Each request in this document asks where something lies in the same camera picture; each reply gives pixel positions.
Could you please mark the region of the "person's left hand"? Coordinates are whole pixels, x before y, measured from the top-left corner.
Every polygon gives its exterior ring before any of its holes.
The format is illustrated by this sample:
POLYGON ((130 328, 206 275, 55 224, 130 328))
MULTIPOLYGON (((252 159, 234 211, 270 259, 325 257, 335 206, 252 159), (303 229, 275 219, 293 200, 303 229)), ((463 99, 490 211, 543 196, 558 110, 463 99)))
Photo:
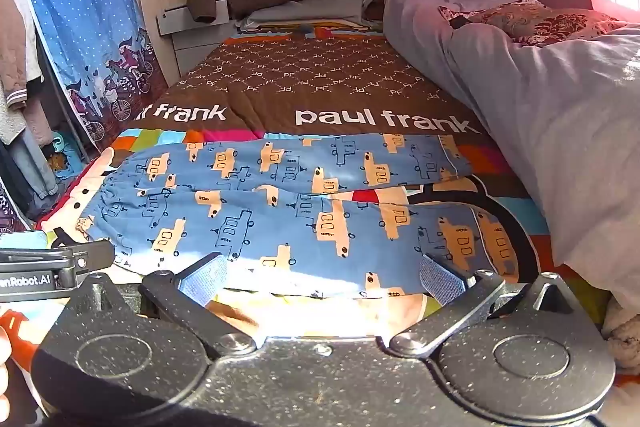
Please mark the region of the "person's left hand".
POLYGON ((12 346, 9 336, 0 327, 0 423, 4 423, 10 415, 10 403, 6 397, 6 389, 9 387, 9 373, 6 362, 11 358, 12 346))

